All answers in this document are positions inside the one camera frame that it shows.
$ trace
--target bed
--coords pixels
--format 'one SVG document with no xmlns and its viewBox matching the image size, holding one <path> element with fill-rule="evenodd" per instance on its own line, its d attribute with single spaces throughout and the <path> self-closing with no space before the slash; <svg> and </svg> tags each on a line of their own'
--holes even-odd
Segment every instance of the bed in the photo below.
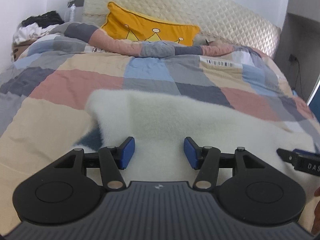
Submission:
<svg viewBox="0 0 320 240">
<path fill-rule="evenodd" d="M 109 1 L 198 25 L 213 43 L 114 40 L 99 28 Z M 11 198 L 20 182 L 74 147 L 88 153 L 127 136 L 138 154 L 126 183 L 192 182 L 186 136 L 223 152 L 245 146 L 303 186 L 310 204 L 301 224 L 311 229 L 320 180 L 275 150 L 318 151 L 320 125 L 272 61 L 278 27 L 230 0 L 85 0 L 84 22 L 58 26 L 0 75 L 1 234 L 19 222 Z"/>
</svg>

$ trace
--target quilted headboard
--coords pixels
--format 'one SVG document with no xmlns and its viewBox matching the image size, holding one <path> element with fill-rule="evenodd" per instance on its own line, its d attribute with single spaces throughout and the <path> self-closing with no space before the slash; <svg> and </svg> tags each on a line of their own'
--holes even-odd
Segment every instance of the quilted headboard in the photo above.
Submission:
<svg viewBox="0 0 320 240">
<path fill-rule="evenodd" d="M 270 57 L 280 40 L 280 28 L 231 0 L 85 0 L 83 21 L 101 26 L 109 1 L 160 19 L 196 24 L 207 37 L 254 47 Z"/>
</svg>

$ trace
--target pillow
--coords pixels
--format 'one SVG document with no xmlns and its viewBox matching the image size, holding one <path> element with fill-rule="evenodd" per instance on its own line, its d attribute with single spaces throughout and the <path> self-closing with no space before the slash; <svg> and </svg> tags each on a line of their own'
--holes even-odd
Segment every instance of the pillow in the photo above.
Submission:
<svg viewBox="0 0 320 240">
<path fill-rule="evenodd" d="M 114 39 L 131 41 L 174 41 L 192 46 L 192 40 L 200 31 L 196 25 L 172 23 L 121 8 L 109 2 L 110 13 L 101 26 Z"/>
</svg>

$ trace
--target metal pin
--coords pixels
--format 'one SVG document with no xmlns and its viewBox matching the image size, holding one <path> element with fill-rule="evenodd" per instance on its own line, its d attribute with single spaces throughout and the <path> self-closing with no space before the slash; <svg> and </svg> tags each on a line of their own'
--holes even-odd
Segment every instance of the metal pin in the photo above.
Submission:
<svg viewBox="0 0 320 240">
<path fill-rule="evenodd" d="M 111 189 L 119 189 L 123 187 L 123 183 L 119 180 L 112 180 L 108 182 L 107 186 Z"/>
<path fill-rule="evenodd" d="M 200 189 L 208 189 L 211 187 L 211 183 L 206 180 L 200 180 L 196 183 L 196 187 Z"/>
</svg>

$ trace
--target patchwork comforter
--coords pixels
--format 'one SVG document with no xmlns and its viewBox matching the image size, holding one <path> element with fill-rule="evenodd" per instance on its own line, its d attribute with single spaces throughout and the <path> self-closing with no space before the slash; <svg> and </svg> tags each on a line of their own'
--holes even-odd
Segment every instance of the patchwork comforter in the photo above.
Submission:
<svg viewBox="0 0 320 240">
<path fill-rule="evenodd" d="M 94 25 L 66 23 L 0 75 L 0 233 L 19 219 L 15 187 L 66 153 L 92 123 L 84 111 L 97 89 L 186 96 L 225 106 L 292 133 L 320 125 L 265 54 L 228 44 L 115 41 Z"/>
</svg>

